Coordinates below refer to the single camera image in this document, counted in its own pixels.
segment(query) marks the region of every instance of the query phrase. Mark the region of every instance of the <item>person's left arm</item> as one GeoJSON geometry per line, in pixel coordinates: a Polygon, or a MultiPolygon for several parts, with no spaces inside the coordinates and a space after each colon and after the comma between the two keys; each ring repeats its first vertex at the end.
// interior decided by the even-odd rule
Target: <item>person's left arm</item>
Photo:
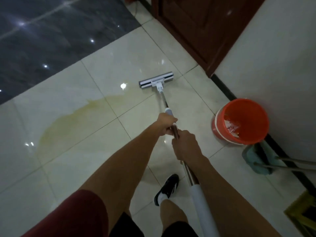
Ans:
{"type": "Polygon", "coordinates": [[[158,138],[170,131],[167,129],[176,121],[173,116],[160,113],[156,122],[114,153],[79,188],[90,190],[102,199],[108,214],[109,233],[128,209],[158,138]]]}

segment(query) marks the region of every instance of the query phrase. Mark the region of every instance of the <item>person's left hand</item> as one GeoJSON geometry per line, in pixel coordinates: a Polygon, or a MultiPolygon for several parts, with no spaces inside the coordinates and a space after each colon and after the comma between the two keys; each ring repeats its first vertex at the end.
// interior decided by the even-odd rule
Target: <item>person's left hand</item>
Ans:
{"type": "Polygon", "coordinates": [[[160,136],[165,134],[172,135],[172,131],[169,127],[171,127],[173,123],[177,121],[177,118],[168,115],[167,113],[160,113],[154,124],[158,127],[160,136]]]}

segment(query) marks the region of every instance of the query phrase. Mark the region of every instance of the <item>mop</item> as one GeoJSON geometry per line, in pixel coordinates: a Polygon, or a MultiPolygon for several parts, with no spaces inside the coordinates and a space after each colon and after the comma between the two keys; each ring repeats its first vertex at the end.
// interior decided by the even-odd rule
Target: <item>mop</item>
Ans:
{"type": "MultiPolygon", "coordinates": [[[[163,84],[166,81],[172,81],[172,80],[173,80],[173,73],[168,72],[162,75],[155,76],[150,79],[140,81],[139,87],[140,88],[156,87],[163,99],[163,102],[166,108],[165,112],[173,116],[172,111],[168,106],[166,97],[163,93],[163,84]]],[[[170,128],[172,130],[174,137],[176,139],[179,139],[176,123],[174,123],[170,128]]],[[[196,212],[197,212],[197,215],[198,215],[198,218],[199,218],[199,221],[204,233],[204,237],[220,236],[198,179],[196,178],[192,170],[186,165],[185,162],[183,162],[182,165],[183,165],[186,177],[190,185],[190,193],[191,193],[194,206],[195,206],[195,209],[196,209],[196,212]]]]}

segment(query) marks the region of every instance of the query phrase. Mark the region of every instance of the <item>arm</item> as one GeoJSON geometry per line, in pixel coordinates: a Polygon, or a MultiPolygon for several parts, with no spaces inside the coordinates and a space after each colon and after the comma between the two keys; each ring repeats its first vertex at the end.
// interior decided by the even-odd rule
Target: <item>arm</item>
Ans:
{"type": "Polygon", "coordinates": [[[174,152],[195,173],[221,236],[280,236],[202,155],[195,135],[179,130],[174,152]]]}
{"type": "Polygon", "coordinates": [[[158,138],[176,121],[173,116],[161,113],[156,122],[115,152],[79,188],[90,190],[102,199],[108,214],[109,233],[121,214],[128,210],[158,138]]]}

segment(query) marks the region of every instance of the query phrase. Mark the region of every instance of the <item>metal mop pole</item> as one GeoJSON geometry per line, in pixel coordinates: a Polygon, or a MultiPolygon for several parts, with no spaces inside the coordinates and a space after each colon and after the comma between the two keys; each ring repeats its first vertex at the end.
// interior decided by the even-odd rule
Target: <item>metal mop pole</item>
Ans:
{"type": "MultiPolygon", "coordinates": [[[[160,95],[162,96],[162,99],[165,104],[166,113],[169,115],[173,115],[171,109],[168,107],[167,100],[165,98],[165,95],[163,93],[163,89],[158,89],[160,95]]],[[[173,132],[174,137],[178,140],[178,129],[176,125],[172,125],[171,130],[173,132]]],[[[200,224],[204,233],[204,237],[212,236],[212,237],[219,237],[219,232],[217,230],[215,221],[213,219],[213,216],[211,214],[211,210],[209,208],[209,205],[205,199],[205,196],[203,194],[202,188],[200,186],[200,183],[193,173],[193,171],[187,166],[187,164],[183,161],[182,162],[185,175],[188,179],[189,185],[190,185],[190,193],[194,202],[195,209],[197,211],[198,218],[200,220],[200,224]]]]}

